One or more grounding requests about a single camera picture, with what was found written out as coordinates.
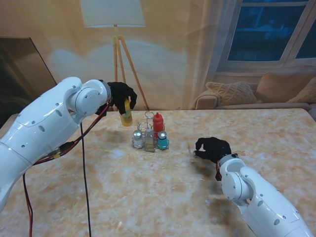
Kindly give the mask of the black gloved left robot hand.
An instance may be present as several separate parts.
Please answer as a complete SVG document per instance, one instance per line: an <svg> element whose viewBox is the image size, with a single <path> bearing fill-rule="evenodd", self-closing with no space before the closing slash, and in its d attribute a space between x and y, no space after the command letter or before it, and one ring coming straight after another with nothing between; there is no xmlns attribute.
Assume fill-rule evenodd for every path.
<svg viewBox="0 0 316 237"><path fill-rule="evenodd" d="M126 113L125 101L130 99L130 109L134 109L137 101L137 94L134 90L123 82L109 82L111 89L111 103L110 106L115 105L121 115Z"/></svg>

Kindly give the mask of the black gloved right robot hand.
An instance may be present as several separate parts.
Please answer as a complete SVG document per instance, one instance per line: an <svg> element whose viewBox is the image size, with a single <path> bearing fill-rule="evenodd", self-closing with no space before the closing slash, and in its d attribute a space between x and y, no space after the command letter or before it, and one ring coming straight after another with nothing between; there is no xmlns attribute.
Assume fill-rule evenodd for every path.
<svg viewBox="0 0 316 237"><path fill-rule="evenodd" d="M217 163L222 157L231 153L229 143L216 137L199 138L194 151L195 156L213 163Z"/></svg>

